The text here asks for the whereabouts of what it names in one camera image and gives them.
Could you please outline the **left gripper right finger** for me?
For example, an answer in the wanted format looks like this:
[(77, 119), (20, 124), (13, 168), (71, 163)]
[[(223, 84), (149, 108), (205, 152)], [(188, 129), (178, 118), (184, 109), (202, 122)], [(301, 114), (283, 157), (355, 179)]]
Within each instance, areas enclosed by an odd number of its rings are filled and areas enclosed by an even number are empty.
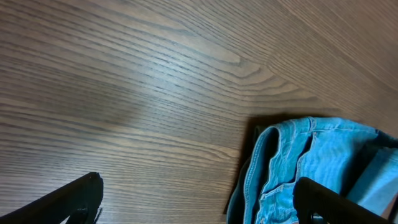
[(300, 224), (313, 223), (315, 215), (331, 224), (389, 224), (392, 222), (391, 217), (387, 219), (380, 217), (307, 177), (299, 178), (293, 195), (294, 209), (297, 211)]

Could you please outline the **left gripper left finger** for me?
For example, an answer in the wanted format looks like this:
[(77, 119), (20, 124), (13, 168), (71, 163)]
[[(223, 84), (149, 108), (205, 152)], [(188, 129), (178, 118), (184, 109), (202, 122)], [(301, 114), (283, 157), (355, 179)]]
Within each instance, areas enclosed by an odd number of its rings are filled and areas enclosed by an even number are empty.
[(101, 214), (104, 183), (100, 174), (86, 175), (1, 217), (1, 223), (95, 224)]

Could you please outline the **light blue denim jeans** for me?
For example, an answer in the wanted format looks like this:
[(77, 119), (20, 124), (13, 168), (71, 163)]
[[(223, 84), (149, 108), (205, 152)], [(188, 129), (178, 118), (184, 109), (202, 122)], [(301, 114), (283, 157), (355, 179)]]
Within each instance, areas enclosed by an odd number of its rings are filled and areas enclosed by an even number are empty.
[(226, 221), (297, 222), (293, 192), (302, 177), (381, 215), (397, 194), (397, 139), (342, 118), (258, 126)]

